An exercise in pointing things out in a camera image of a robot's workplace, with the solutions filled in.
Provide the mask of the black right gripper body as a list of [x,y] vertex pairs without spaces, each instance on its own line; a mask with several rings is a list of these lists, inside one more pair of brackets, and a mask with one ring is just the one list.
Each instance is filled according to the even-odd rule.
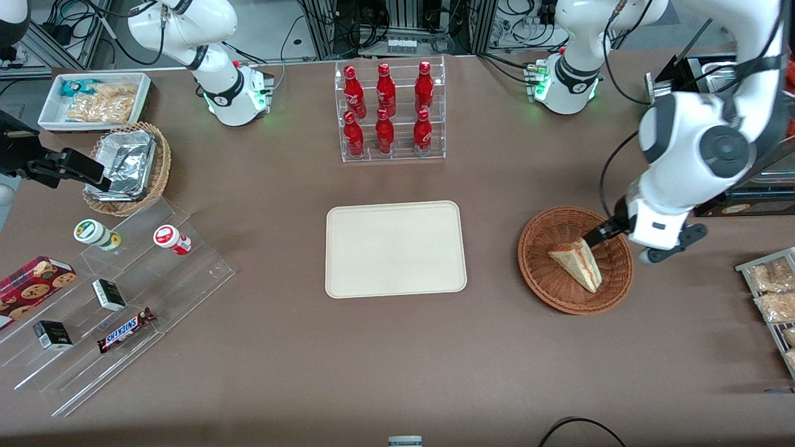
[[28,164],[40,155],[39,131],[1,112],[1,173],[27,176]]

